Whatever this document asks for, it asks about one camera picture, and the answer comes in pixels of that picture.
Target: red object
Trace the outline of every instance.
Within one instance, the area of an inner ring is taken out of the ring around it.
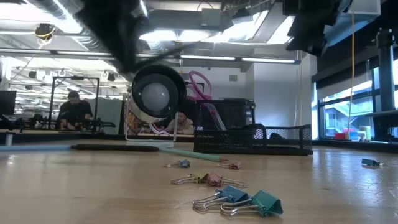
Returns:
[[[346,139],[346,133],[335,133],[336,140],[344,140]]]

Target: blue binder clip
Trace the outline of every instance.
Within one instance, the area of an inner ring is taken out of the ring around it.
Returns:
[[[376,162],[371,159],[362,159],[362,164],[365,164],[367,166],[382,166],[383,164],[380,162]]]
[[[205,212],[208,211],[211,207],[220,207],[220,205],[226,202],[235,203],[242,200],[247,200],[249,198],[250,196],[248,195],[248,193],[227,185],[223,190],[216,189],[216,193],[210,197],[194,200],[192,202],[192,207],[195,210]]]
[[[284,211],[280,200],[265,190],[258,191],[255,196],[247,200],[221,205],[221,213],[223,215],[233,216],[238,213],[247,212],[258,212],[265,218],[270,213],[281,215]]]
[[[190,167],[190,161],[184,159],[182,161],[177,161],[169,165],[165,165],[164,167],[170,168],[170,167],[179,167],[179,168],[189,168]]]

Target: binder clip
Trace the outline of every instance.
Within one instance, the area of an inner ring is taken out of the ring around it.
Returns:
[[[200,174],[200,175],[190,174],[185,177],[172,180],[171,184],[178,185],[178,184],[184,184],[184,183],[190,183],[190,182],[202,184],[202,183],[206,183],[208,176],[209,176],[209,174]]]
[[[227,216],[233,216],[239,213],[258,212],[265,218],[270,213],[281,215],[284,212],[280,200],[265,190],[258,191],[253,198],[247,200],[236,203],[224,203],[220,208],[221,213]]]
[[[200,212],[206,212],[211,207],[220,207],[225,202],[235,203],[249,199],[248,193],[227,185],[223,190],[216,189],[216,193],[210,197],[194,200],[192,207]]]
[[[229,164],[218,164],[217,167],[228,167],[229,169],[240,169],[242,167],[241,162],[229,163]]]
[[[367,165],[367,166],[383,166],[384,165],[381,162],[376,162],[371,159],[362,159],[362,164]]]
[[[177,161],[169,165],[165,165],[164,167],[170,168],[170,167],[179,167],[179,168],[189,168],[190,167],[190,161],[184,159],[182,161]]]
[[[209,187],[221,187],[223,184],[229,184],[237,187],[247,186],[247,183],[245,182],[220,177],[215,173],[211,173],[207,178],[207,186]]]

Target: teal binder clip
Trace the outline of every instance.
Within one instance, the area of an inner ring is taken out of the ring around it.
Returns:
[[[226,202],[235,203],[242,200],[247,200],[249,198],[250,196],[248,195],[248,193],[227,185],[223,190],[216,189],[216,193],[210,197],[194,200],[192,202],[192,207],[195,210],[205,212],[208,211],[211,207],[220,208],[220,205]]]
[[[258,193],[247,200],[236,203],[224,203],[221,205],[221,213],[223,215],[233,216],[238,213],[258,212],[265,218],[269,214],[283,214],[282,203],[280,200],[265,190]]]

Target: pink binder clip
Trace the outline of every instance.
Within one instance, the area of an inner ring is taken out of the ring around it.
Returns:
[[[209,187],[221,187],[223,185],[223,178],[215,173],[211,173],[207,177],[207,186]]]
[[[215,173],[211,173],[207,177],[207,186],[209,186],[209,187],[221,187],[223,184],[233,185],[236,187],[246,187],[247,186],[247,183],[245,183],[245,182],[227,179],[227,178],[219,176]]]
[[[242,167],[241,162],[234,162],[229,164],[218,164],[217,167],[228,167],[229,169],[240,169]]]

